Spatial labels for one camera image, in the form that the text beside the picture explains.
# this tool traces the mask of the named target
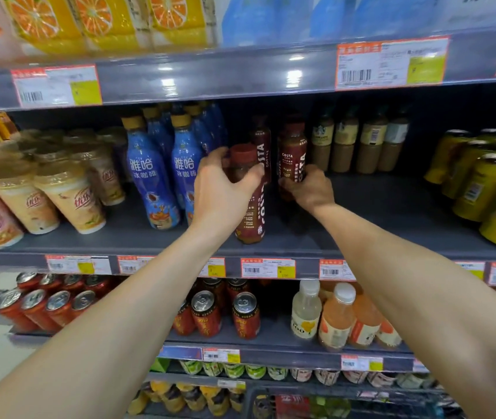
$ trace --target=hand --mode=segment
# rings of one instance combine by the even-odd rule
[[[248,201],[264,176],[264,167],[258,163],[240,182],[230,182],[223,171],[223,164],[227,162],[224,155],[228,150],[227,147],[220,147],[204,157],[199,163],[194,182],[194,218],[191,227],[201,227],[202,232],[221,239],[220,244],[244,218]]]
[[[279,180],[279,185],[293,194],[297,203],[314,216],[318,207],[335,204],[331,181],[316,165],[306,166],[306,177],[302,182],[293,182],[282,177]]]

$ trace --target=right arm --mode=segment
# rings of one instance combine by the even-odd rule
[[[280,184],[331,234],[365,293],[463,410],[496,418],[496,291],[335,204],[314,165],[303,182]]]

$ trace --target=red can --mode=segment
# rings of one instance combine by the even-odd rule
[[[70,291],[58,291],[47,302],[47,315],[60,326],[66,326],[73,319],[72,295]]]
[[[23,297],[21,310],[25,316],[39,325],[41,329],[49,332],[60,331],[62,327],[47,315],[47,301],[47,292],[44,289],[35,289],[35,291],[31,291]]]
[[[29,319],[21,311],[21,301],[24,292],[20,288],[15,288],[0,296],[0,314],[10,319],[17,331],[30,332],[39,329],[37,324]]]
[[[234,301],[240,293],[250,292],[250,284],[247,279],[228,279],[227,292],[230,299]]]
[[[49,294],[54,294],[62,289],[62,285],[64,285],[62,275],[47,273],[40,280],[39,288],[44,289]]]
[[[107,275],[89,275],[85,279],[85,289],[93,291],[97,298],[102,298],[112,289],[112,279]]]
[[[62,289],[70,291],[72,294],[79,294],[85,289],[85,279],[83,275],[71,274],[64,276]]]
[[[89,309],[96,301],[97,296],[95,295],[95,292],[91,290],[79,293],[72,301],[72,315],[74,318]]]
[[[17,276],[17,278],[15,278],[15,282],[18,288],[28,292],[39,288],[41,279],[42,273],[22,272]]]
[[[188,300],[184,300],[174,317],[173,328],[178,335],[190,335],[196,330],[196,323],[192,317],[192,308]]]
[[[203,336],[213,337],[221,331],[221,313],[211,291],[200,291],[192,297],[192,317]]]
[[[203,289],[211,291],[216,298],[217,307],[222,312],[230,311],[230,302],[227,294],[227,284],[221,278],[203,278]]]
[[[260,308],[256,296],[249,292],[236,296],[232,302],[232,318],[240,338],[256,338],[260,331]]]

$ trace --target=green can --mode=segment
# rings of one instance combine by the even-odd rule
[[[198,360],[180,360],[180,364],[188,375],[197,375],[202,370],[202,362]]]
[[[208,377],[218,377],[223,372],[223,363],[217,361],[204,361],[203,371]]]
[[[267,368],[265,366],[246,365],[246,373],[252,379],[261,379],[264,377]]]
[[[240,363],[223,363],[223,366],[229,378],[240,378],[244,373],[244,365]]]
[[[288,370],[284,367],[267,367],[267,373],[271,377],[271,379],[274,379],[276,381],[282,381],[286,378]]]

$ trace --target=yellow can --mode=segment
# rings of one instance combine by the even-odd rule
[[[200,387],[207,400],[207,407],[214,416],[223,416],[230,407],[229,393],[225,388]]]
[[[478,140],[496,142],[496,128],[481,129],[481,133],[477,137]]]
[[[186,404],[188,405],[190,410],[194,412],[200,412],[205,409],[206,399],[203,398],[203,394],[200,391],[199,387],[184,384],[182,382],[177,382],[176,387],[182,393],[182,397],[184,397],[184,400],[186,401]]]
[[[442,184],[442,194],[455,200],[477,159],[490,152],[496,152],[496,142],[484,140],[467,141],[451,166],[448,178]]]
[[[470,132],[461,129],[446,131],[436,146],[430,168],[424,175],[424,178],[428,182],[437,185],[444,182],[449,174],[449,166],[452,159],[457,154],[460,146],[473,139],[474,137]]]
[[[165,408],[170,413],[178,413],[186,405],[180,390],[175,384],[163,381],[151,381],[150,384],[151,389],[159,394]]]
[[[463,188],[454,204],[454,213],[463,219],[482,222],[491,211],[496,195],[496,153],[485,154],[475,162]]]
[[[229,399],[231,402],[231,407],[238,413],[242,411],[242,403],[244,402],[245,389],[240,388],[230,388],[229,389]]]

